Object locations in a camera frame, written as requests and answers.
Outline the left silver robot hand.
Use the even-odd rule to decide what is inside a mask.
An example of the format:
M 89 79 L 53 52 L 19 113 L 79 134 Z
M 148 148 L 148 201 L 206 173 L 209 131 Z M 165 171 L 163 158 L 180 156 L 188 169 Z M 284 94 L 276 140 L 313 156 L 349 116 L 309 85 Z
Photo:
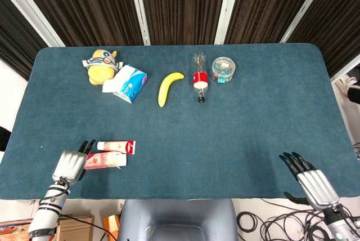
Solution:
M 84 141 L 78 151 L 64 150 L 52 175 L 53 181 L 68 183 L 70 186 L 78 182 L 85 173 L 87 156 L 95 142 L 95 139 Z

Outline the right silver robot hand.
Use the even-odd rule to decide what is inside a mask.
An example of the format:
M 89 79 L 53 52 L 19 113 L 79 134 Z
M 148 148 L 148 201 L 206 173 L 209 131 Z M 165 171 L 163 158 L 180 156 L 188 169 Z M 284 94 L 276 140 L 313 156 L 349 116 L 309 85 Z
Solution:
M 289 200 L 297 204 L 310 205 L 317 211 L 336 208 L 340 198 L 321 170 L 316 169 L 296 152 L 284 152 L 279 158 L 285 163 L 305 194 L 304 198 L 296 198 L 286 193 Z

